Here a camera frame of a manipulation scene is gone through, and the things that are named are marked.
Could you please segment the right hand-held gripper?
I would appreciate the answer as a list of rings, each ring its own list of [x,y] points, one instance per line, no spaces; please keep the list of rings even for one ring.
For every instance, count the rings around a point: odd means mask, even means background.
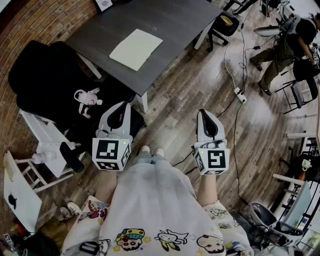
[[[225,129],[211,112],[200,109],[197,114],[197,140],[192,154],[202,176],[221,175],[229,169],[230,150]]]

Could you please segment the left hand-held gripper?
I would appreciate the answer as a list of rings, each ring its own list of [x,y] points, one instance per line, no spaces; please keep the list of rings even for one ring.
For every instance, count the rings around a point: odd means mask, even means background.
[[[92,139],[92,161],[101,171],[123,171],[131,154],[131,105],[122,101],[100,118]]]

